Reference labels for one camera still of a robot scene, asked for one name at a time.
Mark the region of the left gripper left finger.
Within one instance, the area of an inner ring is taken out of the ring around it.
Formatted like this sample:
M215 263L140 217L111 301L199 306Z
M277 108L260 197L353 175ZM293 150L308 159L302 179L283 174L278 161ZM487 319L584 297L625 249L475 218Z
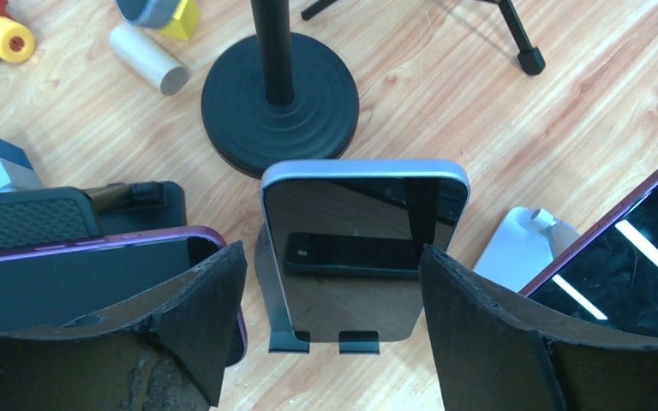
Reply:
M217 406L246 276L236 241L65 326L0 333L0 410Z

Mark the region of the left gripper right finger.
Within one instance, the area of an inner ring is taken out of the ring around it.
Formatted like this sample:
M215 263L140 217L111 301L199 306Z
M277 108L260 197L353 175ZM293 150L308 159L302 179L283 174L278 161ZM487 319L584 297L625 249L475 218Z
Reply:
M658 338L554 311L426 246L419 279L447 410L658 410Z

